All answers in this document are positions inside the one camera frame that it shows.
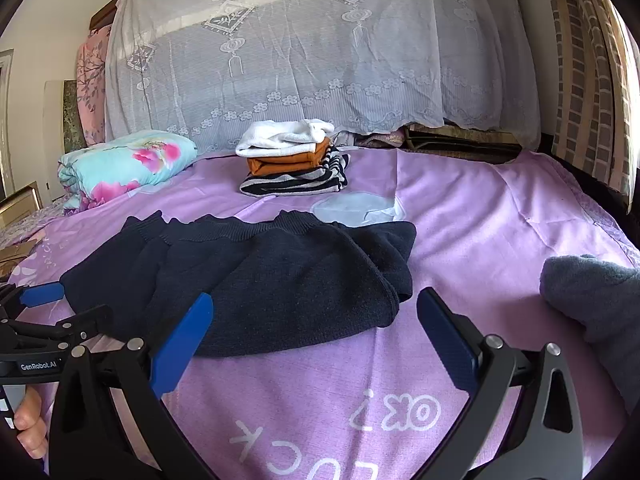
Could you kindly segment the person's left hand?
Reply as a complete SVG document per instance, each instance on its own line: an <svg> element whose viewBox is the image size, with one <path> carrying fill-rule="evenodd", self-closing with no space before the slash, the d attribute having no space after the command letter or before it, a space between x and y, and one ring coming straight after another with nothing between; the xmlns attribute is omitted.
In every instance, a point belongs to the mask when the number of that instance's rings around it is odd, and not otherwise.
<svg viewBox="0 0 640 480"><path fill-rule="evenodd" d="M17 440L28 455L41 460L48 452L47 425L41 415L41 398L37 390L27 386L23 400L14 412Z"/></svg>

